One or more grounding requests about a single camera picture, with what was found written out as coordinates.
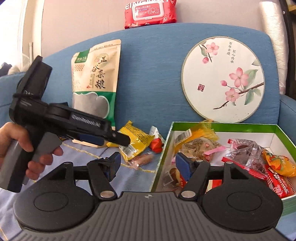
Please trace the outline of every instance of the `blue sofa cushion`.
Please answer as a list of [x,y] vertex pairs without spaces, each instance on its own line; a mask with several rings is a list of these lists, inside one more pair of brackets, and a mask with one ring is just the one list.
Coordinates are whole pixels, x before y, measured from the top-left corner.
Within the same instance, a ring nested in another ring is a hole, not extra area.
[[201,121],[181,87],[181,69],[190,49],[212,36],[230,36],[252,49],[265,74],[265,93],[245,123],[277,124],[279,84],[271,40],[263,32],[227,25],[176,23],[145,26],[98,36],[44,59],[53,71],[44,93],[46,102],[72,102],[71,58],[95,44],[121,39],[115,104],[117,129],[128,120],[148,132],[151,125],[166,135],[172,121]]
[[279,127],[287,134],[291,141],[296,143],[296,101],[292,98],[281,95]]

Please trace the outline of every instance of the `finger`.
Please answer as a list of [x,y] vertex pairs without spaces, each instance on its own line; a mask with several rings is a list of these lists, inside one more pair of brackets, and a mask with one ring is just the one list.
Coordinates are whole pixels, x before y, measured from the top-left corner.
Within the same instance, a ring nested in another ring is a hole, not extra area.
[[37,180],[39,178],[39,174],[32,172],[31,170],[26,170],[26,176],[32,180]]
[[30,141],[28,131],[12,122],[6,123],[4,126],[0,128],[0,145],[1,145],[1,152],[7,151],[11,140],[15,139],[19,142],[20,146],[27,152],[33,151],[33,146]]
[[40,174],[40,173],[43,173],[43,171],[45,169],[45,165],[43,165],[41,163],[36,163],[34,161],[29,161],[28,168],[32,172],[34,172],[36,174]]
[[59,146],[57,149],[53,151],[53,154],[56,156],[62,156],[64,154],[63,149]]
[[52,154],[42,155],[39,159],[39,163],[41,163],[43,165],[48,165],[48,166],[50,166],[52,164],[52,161],[53,161]]

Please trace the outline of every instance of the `light blue blanket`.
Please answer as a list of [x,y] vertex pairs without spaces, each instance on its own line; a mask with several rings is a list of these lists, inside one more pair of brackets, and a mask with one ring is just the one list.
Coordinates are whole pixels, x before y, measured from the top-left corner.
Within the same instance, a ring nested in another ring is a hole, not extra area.
[[[47,173],[65,161],[73,162],[74,166],[84,166],[91,160],[100,157],[109,157],[114,152],[119,151],[119,148],[87,147],[80,144],[74,144],[71,140],[64,141],[61,147],[63,148],[64,155],[62,157],[55,156],[53,164],[46,167],[44,173],[40,175],[40,178],[44,177]],[[142,166],[139,170],[135,170],[126,165],[122,158],[121,166],[116,173],[116,177],[111,182],[117,195],[120,196],[123,191],[149,192],[156,176],[156,170],[160,160],[159,157],[159,154],[155,154],[154,160],[151,163]],[[30,180],[26,186],[23,186],[21,192],[33,184],[34,182]],[[77,180],[76,185],[91,193],[87,180]],[[21,193],[16,194],[0,189],[0,238],[4,241],[12,239],[21,231],[12,210],[13,203],[20,194]]]

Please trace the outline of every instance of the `ribbed gray surface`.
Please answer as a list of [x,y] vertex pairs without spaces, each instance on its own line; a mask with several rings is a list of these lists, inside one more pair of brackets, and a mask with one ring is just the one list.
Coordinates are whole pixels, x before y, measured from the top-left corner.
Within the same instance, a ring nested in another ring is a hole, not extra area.
[[123,193],[102,203],[80,226],[59,233],[23,231],[13,241],[273,241],[286,240],[272,229],[260,234],[224,230],[203,216],[196,203],[174,193]]

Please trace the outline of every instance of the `gold trim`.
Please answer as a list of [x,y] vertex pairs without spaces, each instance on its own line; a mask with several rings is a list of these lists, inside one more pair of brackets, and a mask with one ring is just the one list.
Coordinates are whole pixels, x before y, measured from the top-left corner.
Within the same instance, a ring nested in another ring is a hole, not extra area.
[[206,39],[204,39],[204,40],[202,40],[202,41],[199,41],[196,45],[194,45],[193,47],[192,47],[192,49],[189,51],[189,53],[187,54],[187,56],[186,56],[186,58],[185,58],[185,60],[184,60],[184,62],[183,62],[183,65],[182,65],[182,71],[181,71],[181,85],[182,85],[182,89],[183,89],[183,92],[184,92],[184,95],[185,95],[185,97],[186,97],[186,100],[188,101],[188,103],[190,104],[190,106],[192,107],[192,109],[194,109],[201,117],[203,117],[203,118],[205,118],[205,119],[208,119],[208,117],[206,117],[206,116],[204,116],[204,115],[202,115],[201,113],[199,113],[198,111],[197,111],[197,109],[193,106],[193,104],[189,101],[189,98],[187,97],[187,95],[186,95],[186,92],[185,92],[185,87],[184,87],[184,83],[183,83],[183,73],[184,73],[184,66],[185,66],[185,63],[186,63],[186,60],[187,60],[187,58],[189,57],[189,55],[191,54],[191,52],[201,43],[201,42],[204,42],[204,41],[207,41],[207,40],[209,40],[209,39],[215,39],[215,38],[227,38],[227,39],[232,39],[232,40],[234,40],[234,41],[237,41],[237,42],[239,42],[239,43],[241,43],[242,45],[244,45],[247,49],[249,49],[252,53],[253,53],[253,55],[256,57],[256,59],[258,60],[258,62],[259,62],[259,64],[260,64],[260,68],[261,68],[261,70],[262,70],[262,75],[263,75],[263,82],[264,82],[264,85],[263,85],[263,93],[262,93],[262,98],[261,98],[261,101],[260,101],[260,103],[259,103],[259,105],[257,106],[257,108],[248,116],[248,117],[246,117],[245,119],[243,119],[243,120],[240,120],[240,121],[238,121],[238,122],[235,122],[235,123],[240,123],[240,122],[242,122],[242,121],[245,121],[246,119],[248,119],[249,117],[251,117],[255,112],[256,112],[256,110],[259,108],[259,106],[261,105],[261,102],[262,102],[262,100],[263,100],[263,97],[264,97],[264,92],[265,92],[265,76],[264,76],[264,71],[263,71],[263,68],[262,68],[262,65],[261,65],[261,62],[259,61],[259,59],[258,59],[258,57],[257,57],[257,55],[255,55],[255,53],[246,45],[246,44],[244,44],[243,42],[241,42],[241,41],[239,41],[239,40],[237,40],[237,39],[234,39],[234,38],[231,38],[231,37],[227,37],[227,36],[213,36],[213,37],[210,37],[210,38],[206,38]]
[[8,237],[6,236],[6,234],[4,233],[4,231],[1,227],[0,227],[0,232],[3,234],[4,241],[8,241]]
[[[94,154],[92,154],[92,153],[89,153],[88,151],[80,150],[80,149],[77,149],[77,148],[75,148],[75,147],[73,147],[73,146],[67,145],[67,144],[65,144],[64,142],[63,142],[62,144],[63,144],[64,146],[67,146],[67,147],[69,147],[69,148],[72,148],[72,149],[74,149],[74,150],[76,150],[76,151],[84,152],[84,153],[86,153],[86,154],[88,154],[88,155],[90,155],[90,156],[93,156],[93,157],[95,157],[95,158],[101,158],[101,157],[96,156],[96,155],[94,155]],[[124,166],[124,167],[127,167],[127,168],[131,168],[131,169],[133,169],[131,166],[126,165],[126,164],[123,164],[123,163],[121,163],[120,165],[121,165],[121,166]],[[155,173],[155,171],[153,171],[153,170],[145,170],[145,169],[140,168],[140,167],[139,167],[138,170],[139,170],[139,171],[142,171],[142,172]]]

